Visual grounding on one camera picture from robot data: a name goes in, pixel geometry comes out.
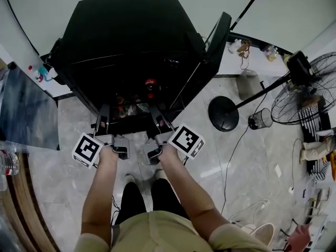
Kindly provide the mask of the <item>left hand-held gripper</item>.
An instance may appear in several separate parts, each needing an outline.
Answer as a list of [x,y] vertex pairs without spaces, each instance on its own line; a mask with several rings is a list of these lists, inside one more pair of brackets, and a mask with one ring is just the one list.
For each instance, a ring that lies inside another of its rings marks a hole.
[[82,133],[72,150],[72,158],[87,169],[91,169],[104,146],[113,145],[113,135],[107,134],[109,126],[110,106],[103,104],[99,111],[92,133]]

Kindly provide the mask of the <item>person's right forearm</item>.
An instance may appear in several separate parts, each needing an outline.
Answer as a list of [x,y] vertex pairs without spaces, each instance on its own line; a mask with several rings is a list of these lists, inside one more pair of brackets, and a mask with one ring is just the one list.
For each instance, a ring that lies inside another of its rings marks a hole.
[[202,238],[209,240],[213,231],[228,221],[220,214],[210,195],[191,177],[176,148],[165,145],[159,160],[194,228]]

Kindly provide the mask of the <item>person's left forearm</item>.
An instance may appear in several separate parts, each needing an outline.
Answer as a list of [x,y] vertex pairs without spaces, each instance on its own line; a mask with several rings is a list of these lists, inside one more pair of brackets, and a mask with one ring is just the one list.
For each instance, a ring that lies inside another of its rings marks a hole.
[[119,156],[109,146],[99,153],[99,164],[82,209],[81,233],[94,234],[111,242],[113,188]]

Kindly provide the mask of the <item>black mini fridge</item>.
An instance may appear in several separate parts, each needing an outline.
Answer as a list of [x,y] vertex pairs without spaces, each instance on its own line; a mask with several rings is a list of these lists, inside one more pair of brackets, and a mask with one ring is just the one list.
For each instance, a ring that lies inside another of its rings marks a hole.
[[[117,97],[169,109],[197,63],[187,35],[201,38],[178,0],[82,0],[61,37],[55,70],[94,114]],[[149,78],[160,86],[153,99],[145,93]],[[150,117],[113,122],[109,116],[107,134],[152,126]]]

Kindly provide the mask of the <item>bottle with yellow white label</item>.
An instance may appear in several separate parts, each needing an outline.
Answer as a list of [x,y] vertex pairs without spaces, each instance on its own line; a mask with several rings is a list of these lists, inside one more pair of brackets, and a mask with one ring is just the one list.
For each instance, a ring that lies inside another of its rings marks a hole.
[[125,106],[124,104],[125,104],[125,100],[122,97],[117,97],[119,118],[124,118],[128,115],[128,106]]

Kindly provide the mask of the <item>clear bottle with red label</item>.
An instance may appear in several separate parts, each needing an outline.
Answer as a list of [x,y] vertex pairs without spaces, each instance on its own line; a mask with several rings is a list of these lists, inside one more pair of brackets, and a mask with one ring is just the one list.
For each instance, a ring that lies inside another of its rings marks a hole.
[[135,115],[137,116],[145,113],[149,113],[147,103],[132,104],[128,107],[127,110],[128,116],[135,116]]

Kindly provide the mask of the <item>large black floor fan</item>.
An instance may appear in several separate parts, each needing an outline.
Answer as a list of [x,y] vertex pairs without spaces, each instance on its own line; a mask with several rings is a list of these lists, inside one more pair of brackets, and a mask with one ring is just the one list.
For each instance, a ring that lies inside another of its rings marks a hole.
[[229,132],[239,121],[238,109],[268,92],[284,85],[276,96],[270,111],[272,121],[283,125],[296,125],[315,119],[336,106],[336,51],[308,61],[297,51],[287,62],[289,71],[267,88],[239,104],[228,97],[211,100],[208,115],[219,131]]

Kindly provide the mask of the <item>teal plastic item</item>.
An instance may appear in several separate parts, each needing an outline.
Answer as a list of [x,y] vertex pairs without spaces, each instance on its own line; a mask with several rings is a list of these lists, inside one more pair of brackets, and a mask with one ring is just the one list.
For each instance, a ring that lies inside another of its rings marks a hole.
[[46,82],[49,82],[53,79],[52,76],[49,74],[48,70],[44,66],[40,66],[37,70],[42,75],[43,79]]

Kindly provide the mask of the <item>black side holder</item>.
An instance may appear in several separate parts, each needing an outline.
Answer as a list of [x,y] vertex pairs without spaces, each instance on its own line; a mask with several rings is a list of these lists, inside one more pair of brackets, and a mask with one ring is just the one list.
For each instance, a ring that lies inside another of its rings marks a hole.
[[[51,51],[49,52],[49,54],[46,57],[45,64],[49,67],[49,70],[51,68],[55,69],[60,43],[61,43],[61,38],[58,38],[56,40],[56,42],[54,43]],[[53,78],[53,80],[55,80],[58,84],[60,84],[62,86],[65,85],[64,81],[59,76],[57,76],[56,78]]]

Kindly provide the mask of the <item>blue marbled cabinet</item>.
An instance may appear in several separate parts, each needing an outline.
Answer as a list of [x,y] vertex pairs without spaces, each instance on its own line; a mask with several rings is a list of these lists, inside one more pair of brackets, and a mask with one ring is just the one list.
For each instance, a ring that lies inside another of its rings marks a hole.
[[0,81],[0,148],[59,150],[58,106],[14,62]]

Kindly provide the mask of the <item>person's black trousers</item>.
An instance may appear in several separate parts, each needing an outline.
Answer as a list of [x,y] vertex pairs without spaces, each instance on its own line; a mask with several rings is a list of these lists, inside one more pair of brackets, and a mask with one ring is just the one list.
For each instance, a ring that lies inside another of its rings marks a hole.
[[[166,211],[189,219],[168,180],[157,179],[152,185],[151,196],[154,211]],[[139,188],[134,182],[127,183],[123,191],[120,212],[115,224],[119,225],[129,218],[145,212],[146,206]]]

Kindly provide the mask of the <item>group of clear water bottles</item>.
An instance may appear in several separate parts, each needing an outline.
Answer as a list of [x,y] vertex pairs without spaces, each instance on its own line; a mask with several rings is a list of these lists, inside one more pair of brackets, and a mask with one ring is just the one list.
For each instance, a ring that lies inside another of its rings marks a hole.
[[0,140],[0,192],[7,190],[7,176],[19,173],[17,145]]

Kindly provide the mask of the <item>curved wooden platform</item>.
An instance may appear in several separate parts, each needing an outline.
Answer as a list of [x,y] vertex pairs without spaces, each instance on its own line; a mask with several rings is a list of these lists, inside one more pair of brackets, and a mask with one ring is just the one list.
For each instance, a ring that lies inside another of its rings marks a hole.
[[9,223],[27,252],[61,252],[38,206],[28,154],[17,156],[19,172],[6,176],[7,190],[0,193]]

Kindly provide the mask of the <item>cream round stool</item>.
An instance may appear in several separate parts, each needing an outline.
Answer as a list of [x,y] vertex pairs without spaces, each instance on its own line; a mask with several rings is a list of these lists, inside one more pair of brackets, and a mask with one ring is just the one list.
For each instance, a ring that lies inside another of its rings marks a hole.
[[247,234],[257,238],[267,247],[270,246],[274,237],[275,227],[272,223],[265,223],[261,226],[255,226],[254,224],[243,225],[241,229]]

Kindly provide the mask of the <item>pink cloth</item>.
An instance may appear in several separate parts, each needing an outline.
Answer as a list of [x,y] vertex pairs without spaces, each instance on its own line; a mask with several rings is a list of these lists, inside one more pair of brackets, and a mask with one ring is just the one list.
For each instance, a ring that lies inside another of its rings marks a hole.
[[297,225],[296,229],[287,239],[290,245],[290,252],[303,252],[311,242],[310,229],[311,224]]

